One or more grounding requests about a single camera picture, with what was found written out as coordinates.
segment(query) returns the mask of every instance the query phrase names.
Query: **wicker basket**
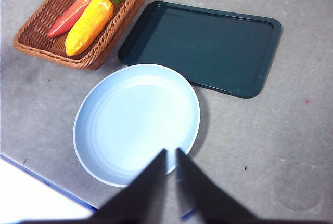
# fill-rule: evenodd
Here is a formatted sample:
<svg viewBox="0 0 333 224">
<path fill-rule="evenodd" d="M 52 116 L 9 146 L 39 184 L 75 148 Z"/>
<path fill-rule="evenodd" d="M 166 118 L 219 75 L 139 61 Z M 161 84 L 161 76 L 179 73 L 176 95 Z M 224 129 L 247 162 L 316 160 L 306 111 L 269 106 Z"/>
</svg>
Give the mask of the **wicker basket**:
<svg viewBox="0 0 333 224">
<path fill-rule="evenodd" d="M 114 4 L 114 13 L 110 22 L 89 48 L 79 55 L 69 57 L 65 51 L 67 34 L 49 38 L 46 33 L 74 1 L 45 0 L 16 34 L 14 47 L 26 54 L 71 68 L 98 69 L 145 0 L 125 0 Z"/>
</svg>

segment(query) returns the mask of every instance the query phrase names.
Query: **table surface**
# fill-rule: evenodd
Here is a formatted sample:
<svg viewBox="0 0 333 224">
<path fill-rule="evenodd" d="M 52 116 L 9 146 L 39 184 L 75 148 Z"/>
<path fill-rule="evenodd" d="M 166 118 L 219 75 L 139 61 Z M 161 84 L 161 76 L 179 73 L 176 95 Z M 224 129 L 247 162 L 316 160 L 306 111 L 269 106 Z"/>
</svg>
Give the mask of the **table surface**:
<svg viewBox="0 0 333 224">
<path fill-rule="evenodd" d="M 194 86 L 201 122 L 189 155 L 259 217 L 333 220 L 332 0 L 162 1 L 280 21 L 281 39 L 258 96 L 241 99 Z M 123 67 L 118 49 L 144 6 L 104 65 L 85 71 L 13 49 L 15 33 L 42 2 L 1 0 L 1 154 L 100 207 L 120 189 L 80 165 L 73 122 L 91 88 Z M 178 222 L 178 213 L 171 173 L 163 222 Z"/>
</svg>

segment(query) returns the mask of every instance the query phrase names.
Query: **toy vegetable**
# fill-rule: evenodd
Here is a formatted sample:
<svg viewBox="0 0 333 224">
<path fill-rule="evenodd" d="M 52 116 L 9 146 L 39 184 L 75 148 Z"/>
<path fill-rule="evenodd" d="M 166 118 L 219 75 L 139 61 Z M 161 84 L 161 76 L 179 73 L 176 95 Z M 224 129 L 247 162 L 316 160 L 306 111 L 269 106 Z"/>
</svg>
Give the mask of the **toy vegetable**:
<svg viewBox="0 0 333 224">
<path fill-rule="evenodd" d="M 113 5 L 110 0 L 92 0 L 68 33 L 66 54 L 73 56 L 82 53 L 101 32 L 112 14 Z"/>
<path fill-rule="evenodd" d="M 54 38 L 70 30 L 90 2 L 91 0 L 76 0 L 68 10 L 55 21 L 48 30 L 47 36 Z"/>
</svg>

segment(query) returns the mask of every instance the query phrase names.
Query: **stain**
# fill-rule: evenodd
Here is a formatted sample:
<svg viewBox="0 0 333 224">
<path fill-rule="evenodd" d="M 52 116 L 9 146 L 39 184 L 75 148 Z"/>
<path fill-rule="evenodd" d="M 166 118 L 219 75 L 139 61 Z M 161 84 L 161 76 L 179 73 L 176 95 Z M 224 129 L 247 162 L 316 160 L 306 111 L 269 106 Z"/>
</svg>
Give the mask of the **stain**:
<svg viewBox="0 0 333 224">
<path fill-rule="evenodd" d="M 272 186 L 272 200 L 284 207 L 304 211 L 322 198 L 321 169 L 307 163 L 285 162 Z"/>
<path fill-rule="evenodd" d="M 311 104 L 311 100 L 310 100 L 309 98 L 305 98 L 305 99 L 304 99 L 304 103 L 305 103 L 305 104 Z"/>
</svg>

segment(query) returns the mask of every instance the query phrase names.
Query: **plate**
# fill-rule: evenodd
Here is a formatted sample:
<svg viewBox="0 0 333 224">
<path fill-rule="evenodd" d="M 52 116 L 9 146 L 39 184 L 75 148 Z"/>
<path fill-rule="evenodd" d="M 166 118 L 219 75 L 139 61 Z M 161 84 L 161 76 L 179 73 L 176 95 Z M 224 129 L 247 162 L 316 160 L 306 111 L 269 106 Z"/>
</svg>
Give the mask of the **plate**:
<svg viewBox="0 0 333 224">
<path fill-rule="evenodd" d="M 74 148 L 94 178 L 126 187 L 163 148 L 171 172 L 174 150 L 189 152 L 199 122 L 199 101 L 184 77 L 161 65 L 134 65 L 110 74 L 85 97 Z"/>
</svg>

